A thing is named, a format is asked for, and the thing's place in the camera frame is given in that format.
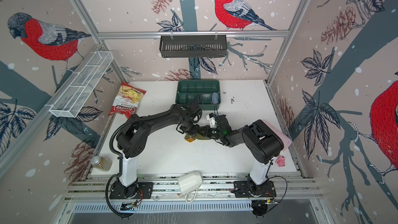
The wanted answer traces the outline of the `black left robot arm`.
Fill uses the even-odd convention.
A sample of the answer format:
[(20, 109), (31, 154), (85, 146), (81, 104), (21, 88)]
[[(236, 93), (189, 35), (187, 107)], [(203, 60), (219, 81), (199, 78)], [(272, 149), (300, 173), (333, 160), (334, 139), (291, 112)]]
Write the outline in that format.
[(195, 135), (202, 110), (197, 103), (172, 105), (169, 110), (149, 116), (131, 116), (119, 126), (109, 140), (109, 148), (119, 159), (116, 175), (123, 188), (137, 183), (137, 158), (144, 151), (151, 133), (175, 125), (181, 134)]

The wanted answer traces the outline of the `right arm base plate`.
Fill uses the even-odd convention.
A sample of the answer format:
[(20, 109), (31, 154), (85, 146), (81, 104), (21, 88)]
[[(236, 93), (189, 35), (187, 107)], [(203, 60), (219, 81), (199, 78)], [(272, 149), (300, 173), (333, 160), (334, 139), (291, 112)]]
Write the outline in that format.
[(256, 185), (252, 181), (235, 181), (231, 193), (236, 198), (275, 198), (277, 196), (274, 183), (271, 180), (266, 180), (260, 185)]

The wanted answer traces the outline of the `olive yellow sock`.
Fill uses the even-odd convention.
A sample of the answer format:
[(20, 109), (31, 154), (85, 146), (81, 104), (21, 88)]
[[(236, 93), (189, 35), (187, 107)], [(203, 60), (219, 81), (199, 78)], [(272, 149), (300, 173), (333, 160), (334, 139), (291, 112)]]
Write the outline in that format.
[(206, 140), (215, 140), (216, 134), (214, 129), (210, 127), (210, 125), (201, 126), (194, 130), (184, 130), (183, 133), (185, 134), (185, 140), (189, 143), (192, 143), (196, 140), (206, 141)]

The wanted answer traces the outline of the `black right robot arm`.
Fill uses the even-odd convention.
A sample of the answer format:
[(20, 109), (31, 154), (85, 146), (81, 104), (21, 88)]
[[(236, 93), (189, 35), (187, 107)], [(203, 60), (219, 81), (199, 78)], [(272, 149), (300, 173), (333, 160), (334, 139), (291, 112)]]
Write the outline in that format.
[(292, 141), (266, 120), (257, 120), (238, 130), (232, 130), (226, 115), (209, 114), (204, 129), (207, 139), (219, 141), (223, 146), (246, 145), (255, 161), (247, 179), (249, 192), (259, 196), (269, 185), (268, 173), (275, 158), (289, 148)]

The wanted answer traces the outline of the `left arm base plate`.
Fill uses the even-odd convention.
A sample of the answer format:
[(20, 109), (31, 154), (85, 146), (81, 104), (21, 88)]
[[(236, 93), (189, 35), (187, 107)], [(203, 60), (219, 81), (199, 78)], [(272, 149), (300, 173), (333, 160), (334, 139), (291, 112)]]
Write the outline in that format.
[(134, 182), (128, 187), (123, 186), (119, 181), (113, 183), (110, 188), (110, 199), (150, 199), (153, 191), (154, 183), (152, 182)]

